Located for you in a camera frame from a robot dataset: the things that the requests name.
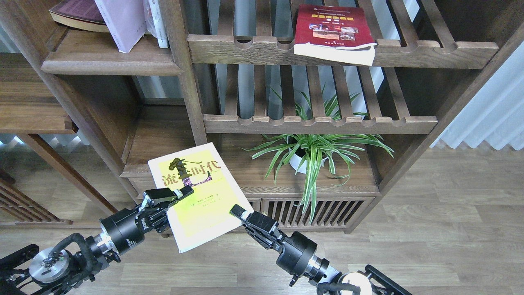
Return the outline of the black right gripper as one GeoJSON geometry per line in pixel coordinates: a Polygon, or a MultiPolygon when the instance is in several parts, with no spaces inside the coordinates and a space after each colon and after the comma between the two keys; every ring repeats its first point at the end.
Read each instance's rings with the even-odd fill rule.
{"type": "Polygon", "coordinates": [[[272,218],[254,211],[234,205],[230,214],[242,221],[246,232],[266,250],[279,252],[276,264],[291,275],[312,276],[311,259],[316,261],[317,243],[305,235],[295,231],[291,237],[281,234],[278,222],[272,218]]]}

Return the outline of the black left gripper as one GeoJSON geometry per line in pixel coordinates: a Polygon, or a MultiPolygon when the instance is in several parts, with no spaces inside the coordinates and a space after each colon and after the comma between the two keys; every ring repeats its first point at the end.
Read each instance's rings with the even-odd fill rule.
{"type": "Polygon", "coordinates": [[[163,233],[168,226],[166,211],[171,204],[176,204],[193,194],[191,186],[172,191],[168,187],[144,191],[142,211],[137,206],[133,210],[122,209],[101,219],[102,232],[99,234],[99,248],[103,254],[113,251],[120,255],[136,247],[145,239],[145,234],[152,230],[163,233]]]}

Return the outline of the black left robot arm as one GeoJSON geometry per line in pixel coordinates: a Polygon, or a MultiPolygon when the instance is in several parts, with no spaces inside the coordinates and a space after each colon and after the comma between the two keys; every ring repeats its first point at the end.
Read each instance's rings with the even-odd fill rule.
{"type": "Polygon", "coordinates": [[[63,295],[85,280],[94,281],[110,262],[119,263],[122,254],[144,241],[146,233],[162,233],[168,226],[168,208],[192,193],[191,186],[148,189],[134,209],[100,220],[99,235],[84,238],[73,233],[54,247],[39,250],[31,244],[2,258],[2,295],[21,295],[27,279],[40,287],[37,295],[63,295]]]}

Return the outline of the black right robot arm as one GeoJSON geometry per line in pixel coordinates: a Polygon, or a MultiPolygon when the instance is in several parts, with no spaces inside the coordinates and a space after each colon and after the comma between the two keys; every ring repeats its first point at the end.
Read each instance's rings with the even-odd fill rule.
{"type": "Polygon", "coordinates": [[[276,264],[291,274],[292,287],[304,276],[323,295],[409,295],[391,278],[372,265],[365,271],[342,273],[330,265],[329,260],[316,256],[317,244],[302,233],[295,231],[290,237],[278,228],[278,222],[258,211],[249,213],[234,205],[230,214],[239,218],[246,232],[267,250],[279,252],[276,264]]]}

